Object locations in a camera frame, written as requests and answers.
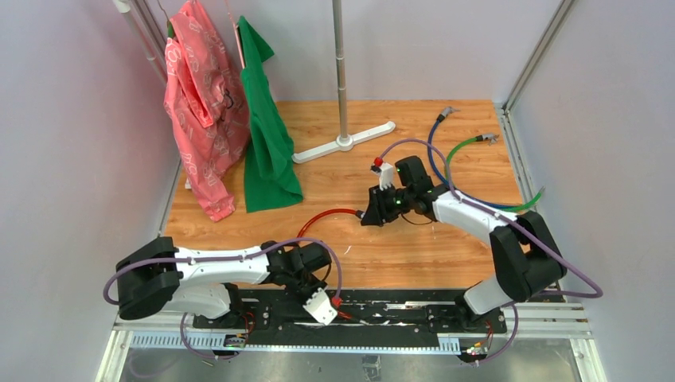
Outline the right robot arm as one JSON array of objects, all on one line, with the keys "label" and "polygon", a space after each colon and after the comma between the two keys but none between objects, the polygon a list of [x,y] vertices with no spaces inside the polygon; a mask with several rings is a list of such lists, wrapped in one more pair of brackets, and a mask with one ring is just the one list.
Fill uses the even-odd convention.
[{"label": "right robot arm", "polygon": [[494,276],[471,286],[455,300],[455,321],[461,330],[476,331],[490,311],[511,302],[525,302],[566,275],[567,268],[541,247],[557,249],[538,213],[500,211],[446,185],[434,185],[417,156],[393,165],[376,158],[371,170],[378,183],[369,189],[361,225],[381,227],[414,212],[460,228],[490,246]]}]

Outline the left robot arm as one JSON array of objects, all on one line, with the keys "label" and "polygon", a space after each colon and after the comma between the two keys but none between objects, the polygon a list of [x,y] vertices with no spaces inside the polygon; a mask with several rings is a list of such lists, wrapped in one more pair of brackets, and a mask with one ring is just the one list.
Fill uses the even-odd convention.
[{"label": "left robot arm", "polygon": [[171,311],[215,319],[233,329],[244,318],[236,285],[273,284],[294,295],[316,322],[329,325],[338,312],[326,282],[314,273],[333,262],[334,252],[310,238],[205,251],[177,247],[171,237],[160,236],[116,264],[103,297],[126,321]]}]

